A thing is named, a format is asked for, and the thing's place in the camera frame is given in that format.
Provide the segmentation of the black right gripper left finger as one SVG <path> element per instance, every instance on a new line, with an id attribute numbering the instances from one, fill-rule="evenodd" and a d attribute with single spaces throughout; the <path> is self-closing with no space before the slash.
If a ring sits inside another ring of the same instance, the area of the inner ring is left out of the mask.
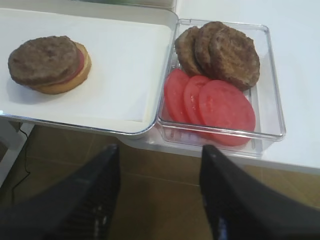
<path id="1" fill-rule="evenodd" d="M 2 240 L 106 240 L 120 191 L 116 144 L 40 194 L 0 211 Z"/>

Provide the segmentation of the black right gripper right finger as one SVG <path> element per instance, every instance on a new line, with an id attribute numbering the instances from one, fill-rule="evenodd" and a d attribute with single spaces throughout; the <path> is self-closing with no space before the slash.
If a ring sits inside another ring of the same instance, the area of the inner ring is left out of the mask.
<path id="1" fill-rule="evenodd" d="M 320 212 L 267 187 L 213 145 L 202 147 L 199 174 L 215 240 L 318 240 Z"/>

